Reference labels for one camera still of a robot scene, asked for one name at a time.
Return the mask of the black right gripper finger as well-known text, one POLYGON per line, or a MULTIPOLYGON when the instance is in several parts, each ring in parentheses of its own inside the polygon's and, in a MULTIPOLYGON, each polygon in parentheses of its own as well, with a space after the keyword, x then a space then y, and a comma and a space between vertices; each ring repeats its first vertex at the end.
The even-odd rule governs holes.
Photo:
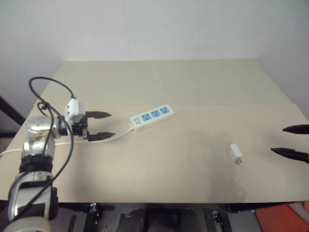
POLYGON ((302 124, 302 125, 293 125, 288 126, 283 129, 285 132, 294 133, 294 134, 308 134, 309 133, 309 125, 302 124))
POLYGON ((271 151, 275 152, 278 155, 286 157, 288 159, 302 161, 305 163, 309 162, 309 154, 304 152, 298 152, 293 149, 288 148, 271 148, 271 151))

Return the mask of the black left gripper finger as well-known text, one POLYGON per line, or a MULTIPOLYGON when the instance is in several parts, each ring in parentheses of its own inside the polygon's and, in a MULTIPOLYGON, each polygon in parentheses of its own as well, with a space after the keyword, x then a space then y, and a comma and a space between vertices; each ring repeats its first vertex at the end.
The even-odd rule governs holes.
POLYGON ((87 118, 101 119, 101 118, 110 117, 111 114, 106 113, 106 112, 101 112, 101 111, 87 111, 85 113, 85 116, 87 118))
POLYGON ((87 139, 90 142, 101 141, 101 140, 108 139, 108 138, 110 138, 114 135, 115 135, 115 133, 112 133, 112 132, 99 132, 97 134, 89 134, 87 136, 87 139))

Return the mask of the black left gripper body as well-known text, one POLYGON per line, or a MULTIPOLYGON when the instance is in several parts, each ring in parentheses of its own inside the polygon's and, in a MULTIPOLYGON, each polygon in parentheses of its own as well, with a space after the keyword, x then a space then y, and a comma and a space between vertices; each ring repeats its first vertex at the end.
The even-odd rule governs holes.
POLYGON ((88 130, 87 116, 83 116, 82 119, 78 123, 73 123, 71 128, 72 128, 72 132, 74 135, 83 137, 83 139, 85 140, 88 139, 89 130, 88 130))

